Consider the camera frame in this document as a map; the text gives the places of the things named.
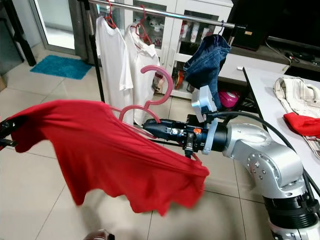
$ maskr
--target cable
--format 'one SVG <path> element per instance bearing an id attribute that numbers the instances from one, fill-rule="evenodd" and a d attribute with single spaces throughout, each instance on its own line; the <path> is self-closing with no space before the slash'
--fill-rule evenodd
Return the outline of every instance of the cable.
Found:
<path id="1" fill-rule="evenodd" d="M 252 114 L 247 113 L 247 112 L 241 112 L 241 111 L 221 111 L 221 112 L 214 112 L 214 113 L 210 114 L 210 116 L 212 116 L 213 118 L 217 118 L 219 116 L 244 116 L 244 117 L 247 117 L 247 118 L 254 119 L 254 120 L 260 122 L 261 124 L 263 124 L 264 126 L 266 126 L 267 128 L 271 129 L 285 143 L 285 145 L 287 145 L 288 148 L 290 148 L 294 152 L 296 152 L 294 147 L 285 138 L 285 136 L 283 136 L 281 134 L 281 132 L 279 132 L 274 126 L 272 126 L 267 121 L 255 116 L 255 115 L 252 115 Z M 317 193 L 317 195 L 320 197 L 320 189 L 318 188 L 318 186 L 316 185 L 314 180 L 311 178 L 311 176 L 308 174 L 308 172 L 305 170 L 305 168 L 303 168 L 302 177 L 303 177 L 304 182 L 305 182 L 305 187 L 306 187 L 308 193 L 310 194 L 311 200 L 314 200 L 315 196 L 314 196 L 314 193 L 312 192 L 310 183 L 311 183 L 312 187 L 314 188 L 315 192 Z"/>
<path id="2" fill-rule="evenodd" d="M 268 48 L 270 48 L 272 51 L 274 51 L 276 54 L 279 54 L 281 57 L 283 57 L 284 59 L 287 59 L 289 61 L 289 68 L 291 68 L 291 59 L 282 55 L 279 51 L 275 50 L 272 46 L 270 46 L 267 43 L 267 40 L 264 41 L 265 45 L 267 45 Z"/>

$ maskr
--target clothing rack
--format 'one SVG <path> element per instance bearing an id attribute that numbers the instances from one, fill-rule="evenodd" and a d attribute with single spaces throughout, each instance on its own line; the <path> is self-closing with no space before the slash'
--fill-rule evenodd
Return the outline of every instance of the clothing rack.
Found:
<path id="1" fill-rule="evenodd" d="M 96 77 L 97 77 L 98 86 L 99 86 L 100 98 L 101 98 L 102 102 L 105 102 L 105 96 L 104 96 L 104 91 L 103 91 L 103 86 L 102 86 L 102 80 L 101 80 L 101 74 L 100 74 L 99 62 L 98 62 L 98 55 L 97 55 L 95 30 L 94 30 L 94 26 L 93 26 L 93 22 L 92 22 L 93 20 L 92 20 L 92 16 L 91 16 L 91 12 L 90 12 L 90 3 L 105 5 L 105 6 L 109 6 L 110 4 L 104 0 L 78 0 L 78 1 L 84 3 L 84 9 L 85 9 L 86 16 L 87 16 L 88 22 L 89 22 L 89 29 L 90 29 L 89 39 L 90 39 L 90 45 L 91 45 L 91 50 L 92 50 L 93 59 L 94 59 L 94 66 L 95 66 L 95 72 L 96 72 Z M 211 20 L 211 19 L 206 19 L 206 18 L 202 18 L 202 17 L 182 15 L 182 14 L 177 14 L 177 13 L 173 13 L 173 12 L 160 11 L 160 10 L 151 9 L 151 8 L 143 8 L 143 7 L 132 6 L 132 5 L 123 4 L 123 3 L 117 3 L 117 2 L 112 2 L 111 5 L 113 8 L 123 8 L 123 9 L 132 10 L 135 12 L 142 12 L 142 13 L 145 11 L 146 13 L 151 14 L 151 15 L 164 16 L 164 17 L 181 19 L 181 20 L 188 20 L 191 22 L 198 22 L 198 23 L 204 23 L 204 24 L 210 24 L 210 25 L 214 25 L 214 26 L 224 27 L 227 29 L 233 29 L 231 31 L 230 38 L 228 39 L 228 44 L 230 46 L 232 45 L 232 43 L 235 39 L 237 31 L 238 30 L 243 30 L 243 31 L 246 30 L 246 26 L 243 26 L 243 25 L 222 22 L 222 21 L 217 21 L 217 20 Z"/>

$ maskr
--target black cable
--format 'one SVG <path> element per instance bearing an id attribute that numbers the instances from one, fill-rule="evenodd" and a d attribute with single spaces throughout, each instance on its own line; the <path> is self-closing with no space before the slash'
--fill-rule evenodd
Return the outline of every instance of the black cable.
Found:
<path id="1" fill-rule="evenodd" d="M 290 142 L 285 138 L 285 136 L 283 136 L 281 134 L 281 132 L 279 132 L 274 126 L 272 126 L 270 123 L 266 122 L 265 120 L 252 115 L 250 113 L 247 112 L 241 112 L 241 111 L 221 111 L 221 112 L 214 112 L 212 114 L 210 114 L 210 116 L 212 116 L 213 118 L 218 118 L 220 116 L 244 116 L 247 118 L 251 118 L 254 119 L 258 122 L 260 122 L 261 124 L 263 124 L 264 126 L 266 126 L 267 128 L 271 129 L 284 143 L 285 145 L 287 145 L 288 148 L 292 149 L 294 152 L 296 152 L 296 150 L 294 149 L 294 147 L 290 144 Z M 318 194 L 318 196 L 320 197 L 320 189 L 318 188 L 318 186 L 316 185 L 316 183 L 314 182 L 314 180 L 311 178 L 311 176 L 308 174 L 308 172 L 305 170 L 305 168 L 303 168 L 303 174 L 302 177 L 304 179 L 305 182 L 305 187 L 308 191 L 308 193 L 310 194 L 310 198 L 311 200 L 315 199 L 314 193 L 312 192 L 310 183 L 312 185 L 312 187 L 314 188 L 315 192 Z"/>

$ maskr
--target robotic arm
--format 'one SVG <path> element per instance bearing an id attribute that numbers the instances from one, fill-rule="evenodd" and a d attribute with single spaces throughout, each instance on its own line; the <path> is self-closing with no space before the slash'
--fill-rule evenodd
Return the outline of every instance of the robotic arm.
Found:
<path id="1" fill-rule="evenodd" d="M 154 136 L 180 143 L 185 155 L 222 152 L 239 161 L 260 190 L 275 240 L 320 240 L 319 202 L 307 191 L 303 164 L 289 147 L 252 124 L 218 122 L 208 86 L 192 94 L 195 115 L 186 122 L 149 119 L 143 128 Z"/>

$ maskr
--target blue bath mat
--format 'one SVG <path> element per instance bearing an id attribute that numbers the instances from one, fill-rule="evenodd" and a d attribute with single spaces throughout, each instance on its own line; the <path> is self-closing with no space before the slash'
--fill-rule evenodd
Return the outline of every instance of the blue bath mat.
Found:
<path id="1" fill-rule="evenodd" d="M 79 59 L 49 55 L 37 63 L 30 71 L 81 80 L 90 68 L 90 65 Z"/>

